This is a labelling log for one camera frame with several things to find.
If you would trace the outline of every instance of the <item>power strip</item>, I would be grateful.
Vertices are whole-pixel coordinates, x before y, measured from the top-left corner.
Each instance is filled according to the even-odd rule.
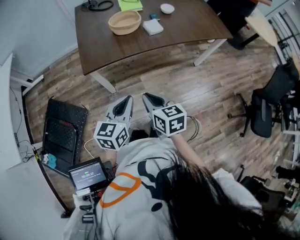
[[[20,147],[20,143],[19,143],[17,133],[14,133],[14,135],[15,135],[15,142],[17,143],[17,146]]]

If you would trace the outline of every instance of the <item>wooden bowl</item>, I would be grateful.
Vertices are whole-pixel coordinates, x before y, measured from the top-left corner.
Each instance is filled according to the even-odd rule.
[[[141,24],[141,15],[137,11],[118,12],[108,20],[111,31],[116,35],[134,32]]]

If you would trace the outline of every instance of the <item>small blue object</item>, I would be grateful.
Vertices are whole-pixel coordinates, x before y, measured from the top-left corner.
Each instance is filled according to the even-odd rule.
[[[55,168],[56,167],[56,157],[54,155],[52,155],[51,153],[48,153],[48,166],[51,168]]]
[[[158,21],[160,20],[160,19],[159,19],[159,16],[158,16],[156,13],[150,14],[150,18],[151,18],[151,19],[157,19]]]

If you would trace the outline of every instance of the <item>dark wooden tabletop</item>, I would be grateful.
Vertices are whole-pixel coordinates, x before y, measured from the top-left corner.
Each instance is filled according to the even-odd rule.
[[[232,38],[228,29],[215,12],[203,0],[141,0],[143,10],[140,27],[124,36],[117,36],[108,26],[109,18],[120,11],[117,0],[106,11],[82,11],[75,8],[75,23],[80,61],[84,75],[121,59],[153,49],[199,41],[204,39]],[[160,11],[162,3],[175,7],[171,15]],[[143,29],[143,21],[156,13],[164,31],[149,36]]]

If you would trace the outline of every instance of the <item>small display screen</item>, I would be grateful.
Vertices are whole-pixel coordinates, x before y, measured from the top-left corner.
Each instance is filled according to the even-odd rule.
[[[106,180],[100,163],[94,163],[81,169],[77,169],[71,172],[71,176],[77,190],[90,187],[91,185]]]

